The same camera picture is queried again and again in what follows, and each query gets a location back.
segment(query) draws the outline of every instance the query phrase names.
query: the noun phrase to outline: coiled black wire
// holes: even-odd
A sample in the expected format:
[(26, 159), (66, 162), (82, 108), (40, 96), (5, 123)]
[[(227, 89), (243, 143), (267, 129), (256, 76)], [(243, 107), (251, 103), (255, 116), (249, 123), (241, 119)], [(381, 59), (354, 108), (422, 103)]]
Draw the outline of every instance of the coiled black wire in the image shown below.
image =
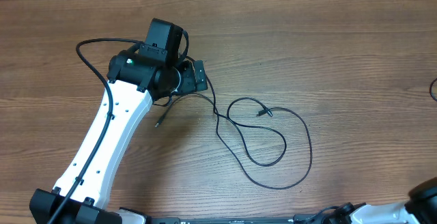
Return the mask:
[[(186, 58), (187, 58), (188, 60), (192, 61), (192, 62), (195, 61), (193, 58), (191, 58), (191, 57), (189, 57), (189, 56), (186, 56)], [(238, 99), (234, 100), (234, 101), (233, 101), (233, 102), (228, 106), (226, 116), (224, 116), (224, 115), (222, 115), (222, 114), (219, 113), (219, 110), (218, 110), (217, 107), (216, 107), (216, 94), (215, 94), (215, 91), (214, 91), (214, 87), (213, 87), (212, 84), (211, 84), (211, 80), (208, 78), (207, 75), (205, 75), (205, 78), (206, 78), (206, 81), (208, 82), (208, 84), (209, 84), (210, 87), (211, 87), (211, 92), (212, 92), (213, 100), (209, 99), (208, 97), (204, 96), (203, 94), (192, 94), (192, 95), (201, 96), (202, 98), (205, 98), (206, 100), (208, 100), (208, 101), (212, 104), (212, 112), (217, 116), (217, 123), (216, 123), (216, 134), (217, 134), (217, 137), (221, 140), (221, 142), (223, 143), (223, 145), (225, 145), (225, 147), (226, 147), (226, 148), (231, 152), (231, 154), (232, 154), (232, 155), (234, 156), (234, 158), (237, 160), (238, 164), (239, 164), (240, 167), (241, 167), (241, 170), (243, 170), (243, 173), (246, 175), (246, 177), (247, 177), (250, 181), (252, 181), (252, 183), (254, 183), (254, 184), (258, 185), (258, 186), (261, 186), (261, 187), (267, 188), (267, 189), (272, 189), (272, 190), (284, 190), (284, 189), (289, 189), (289, 188), (292, 188), (293, 186), (296, 186), (297, 184), (301, 183), (301, 182), (302, 182), (302, 181), (303, 181), (303, 180), (308, 176), (308, 174), (309, 174), (309, 172), (310, 172), (310, 170), (311, 170), (311, 166), (312, 166), (312, 164), (313, 164), (313, 148), (312, 148), (312, 144), (311, 144), (311, 138), (310, 138), (310, 136), (309, 136), (308, 127), (307, 127), (307, 124), (305, 123), (305, 121), (304, 121), (304, 120), (303, 120), (303, 119), (302, 119), (302, 118), (301, 118), (297, 113), (295, 113), (294, 111), (292, 111), (292, 110), (290, 110), (290, 109), (286, 109), (286, 108), (283, 108), (283, 107), (273, 107), (273, 108), (268, 108), (268, 107), (266, 107), (266, 105), (264, 105), (264, 104), (263, 104), (262, 102), (260, 102), (259, 100), (255, 99), (255, 98), (251, 98), (251, 97), (238, 98)], [(160, 119), (158, 120), (158, 123), (156, 124), (156, 126), (159, 126), (159, 125), (163, 122), (163, 120), (165, 119), (165, 116), (168, 114), (168, 112), (169, 112), (170, 109), (174, 106), (174, 104), (177, 103), (179, 99), (181, 99), (182, 97), (184, 97), (184, 96), (186, 96), (186, 95), (190, 95), (190, 94), (185, 94), (185, 95), (182, 95), (182, 96), (176, 98), (176, 99), (173, 101), (173, 103), (171, 103), (171, 104), (169, 105), (169, 107), (167, 108), (167, 110), (164, 112), (164, 114), (163, 114), (163, 115), (160, 117)], [(246, 171), (246, 169), (243, 167), (243, 165), (242, 165), (240, 159), (238, 159), (238, 157), (235, 155), (234, 151), (232, 151), (232, 149), (231, 149), (231, 148), (230, 148), (230, 147), (225, 143), (225, 141), (224, 141), (224, 140), (222, 139), (222, 137), (220, 136), (220, 133), (219, 133), (220, 117), (223, 118), (223, 119), (225, 119), (225, 120), (227, 120), (228, 122), (230, 122), (230, 123), (234, 126), (234, 128), (238, 131), (238, 133), (240, 134), (241, 140), (242, 140), (242, 142), (243, 142), (244, 149), (245, 149), (245, 151), (246, 151), (246, 155), (247, 155), (248, 158), (249, 158), (253, 163), (255, 163), (256, 165), (259, 165), (259, 166), (262, 166), (262, 167), (270, 167), (270, 166), (273, 166), (273, 165), (275, 165), (276, 163), (278, 163), (278, 162), (283, 158), (283, 156), (284, 156), (284, 154), (285, 154), (285, 152), (286, 152), (286, 150), (287, 150), (287, 141), (285, 140), (285, 137), (284, 137), (284, 136), (283, 136), (279, 131), (277, 131), (277, 130), (275, 130), (275, 129), (268, 128), (268, 127), (263, 127), (263, 126), (249, 126), (249, 125), (245, 125), (245, 124), (241, 124), (241, 123), (237, 123), (237, 122), (233, 121), (233, 120), (230, 118), (230, 116), (229, 116), (229, 112), (230, 112), (232, 106), (233, 106), (234, 104), (236, 104), (237, 102), (241, 101), (241, 100), (252, 100), (252, 101), (258, 103), (258, 104), (262, 107), (262, 110), (258, 113), (258, 115), (263, 115), (263, 114), (266, 114), (266, 113), (268, 113), (269, 115), (272, 115), (272, 111), (287, 111), (287, 112), (289, 112), (289, 113), (295, 115), (295, 116), (296, 116), (297, 118), (299, 118), (299, 120), (303, 123), (303, 125), (304, 125), (304, 127), (305, 127), (305, 130), (306, 130), (306, 132), (307, 132), (307, 137), (308, 137), (308, 145), (309, 145), (309, 165), (308, 165), (308, 170), (307, 170), (307, 172), (305, 173), (305, 175), (304, 175), (300, 180), (298, 180), (297, 182), (295, 182), (295, 183), (293, 183), (293, 184), (291, 184), (291, 185), (288, 185), (288, 186), (281, 186), (281, 187), (267, 186), (267, 185), (265, 185), (265, 184), (261, 184), (261, 183), (257, 182), (256, 180), (254, 180), (254, 179), (253, 179), (253, 178), (252, 178), (252, 177), (247, 173), (247, 171)], [(281, 155), (278, 157), (278, 159), (276, 159), (275, 161), (273, 161), (273, 162), (271, 162), (271, 163), (266, 163), (266, 164), (259, 163), (259, 162), (257, 162), (255, 159), (253, 159), (252, 156), (251, 156), (251, 154), (249, 153), (249, 151), (248, 151), (248, 149), (247, 149), (246, 141), (244, 140), (244, 136), (243, 136), (243, 134), (241, 133), (241, 130), (239, 129), (239, 126), (241, 126), (241, 127), (246, 127), (246, 128), (265, 129), (265, 130), (269, 130), (269, 131), (275, 132), (275, 133), (277, 133), (279, 136), (281, 136), (281, 138), (282, 138), (282, 140), (283, 140), (283, 142), (284, 142), (284, 149), (283, 149)]]

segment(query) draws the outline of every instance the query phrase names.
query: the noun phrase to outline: wooden table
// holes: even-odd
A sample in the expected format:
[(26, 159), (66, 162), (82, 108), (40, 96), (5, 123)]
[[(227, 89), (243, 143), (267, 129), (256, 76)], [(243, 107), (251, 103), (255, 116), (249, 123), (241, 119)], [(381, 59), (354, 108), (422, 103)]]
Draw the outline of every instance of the wooden table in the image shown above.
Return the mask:
[[(190, 34), (225, 112), (252, 96), (302, 116), (313, 140), (308, 178), (285, 191), (255, 186), (215, 135), (212, 107), (196, 97), (165, 122), (153, 107), (115, 177), (110, 210), (152, 216), (289, 216), (347, 201), (386, 204), (437, 174), (437, 0), (42, 0), (0, 1), (0, 222), (33, 223), (29, 200), (50, 190), (94, 119), (103, 86), (76, 56), (89, 38), (144, 39), (152, 18)], [(103, 74), (128, 45), (83, 52)], [(249, 173), (273, 186), (302, 177), (302, 124), (286, 113), (237, 121), (277, 128), (289, 140), (276, 166), (253, 165), (236, 131), (220, 132)], [(279, 137), (242, 129), (255, 159), (274, 160)]]

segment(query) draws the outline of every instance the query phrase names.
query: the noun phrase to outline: cable connector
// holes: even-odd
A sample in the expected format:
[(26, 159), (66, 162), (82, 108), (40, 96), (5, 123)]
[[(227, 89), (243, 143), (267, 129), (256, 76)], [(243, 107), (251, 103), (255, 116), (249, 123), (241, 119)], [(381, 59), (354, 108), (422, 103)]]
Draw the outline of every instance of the cable connector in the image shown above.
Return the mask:
[(273, 116), (273, 113), (272, 113), (272, 111), (269, 108), (264, 109), (264, 110), (258, 112), (257, 116), (262, 116), (264, 114), (268, 114), (270, 117)]
[(161, 117), (158, 119), (158, 122), (157, 122), (156, 125), (155, 125), (155, 128), (158, 128), (158, 126), (162, 124), (162, 122), (164, 121), (164, 118), (165, 118), (166, 114), (167, 114), (167, 112), (164, 113), (163, 115), (161, 115)]

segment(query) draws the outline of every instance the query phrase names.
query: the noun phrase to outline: robotic arm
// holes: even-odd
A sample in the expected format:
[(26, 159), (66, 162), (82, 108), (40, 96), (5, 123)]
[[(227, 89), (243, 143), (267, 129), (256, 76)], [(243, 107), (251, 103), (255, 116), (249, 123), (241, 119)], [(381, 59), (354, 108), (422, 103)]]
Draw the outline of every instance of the robotic arm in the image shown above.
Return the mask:
[[(182, 36), (186, 38), (186, 48), (179, 56)], [(113, 98), (113, 112), (107, 112), (110, 98), (105, 90), (96, 118), (67, 170), (56, 181), (51, 192), (37, 189), (33, 194), (29, 207), (37, 224), (47, 223), (58, 209), (61, 211), (55, 223), (65, 224), (437, 223), (437, 178), (413, 189), (407, 203), (385, 206), (353, 206), (347, 203), (335, 207), (330, 214), (321, 211), (280, 219), (156, 219), (126, 208), (120, 208), (117, 212), (106, 211), (120, 161), (135, 129), (154, 101), (208, 88), (203, 62), (184, 60), (188, 45), (188, 34), (182, 28), (154, 19), (145, 42), (136, 43), (111, 59), (107, 78)], [(111, 115), (111, 122), (106, 135), (79, 185), (71, 197), (66, 199), (94, 149), (108, 115)]]

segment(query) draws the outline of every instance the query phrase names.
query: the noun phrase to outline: white plastic part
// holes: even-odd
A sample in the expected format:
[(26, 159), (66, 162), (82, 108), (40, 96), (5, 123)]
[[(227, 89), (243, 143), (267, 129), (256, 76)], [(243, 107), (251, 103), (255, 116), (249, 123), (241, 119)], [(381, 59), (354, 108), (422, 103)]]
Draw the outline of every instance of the white plastic part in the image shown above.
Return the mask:
[[(116, 81), (114, 84), (109, 83), (109, 87), (113, 95), (115, 117), (109, 123), (108, 131), (83, 177), (83, 183), (77, 186), (71, 196), (71, 199), (79, 202), (91, 197), (94, 199), (94, 206), (103, 210), (109, 203), (114, 176), (130, 138), (152, 105), (149, 91), (138, 92), (136, 85)], [(108, 113), (108, 101), (105, 90), (100, 109), (79, 151), (53, 187), (59, 187), (62, 196), (72, 187), (102, 132)]]
[(122, 218), (122, 223), (126, 224), (145, 224), (144, 216), (127, 210), (117, 210), (115, 213)]
[(350, 218), (352, 224), (419, 224), (412, 214), (405, 210), (405, 202), (381, 206), (365, 205), (355, 210)]

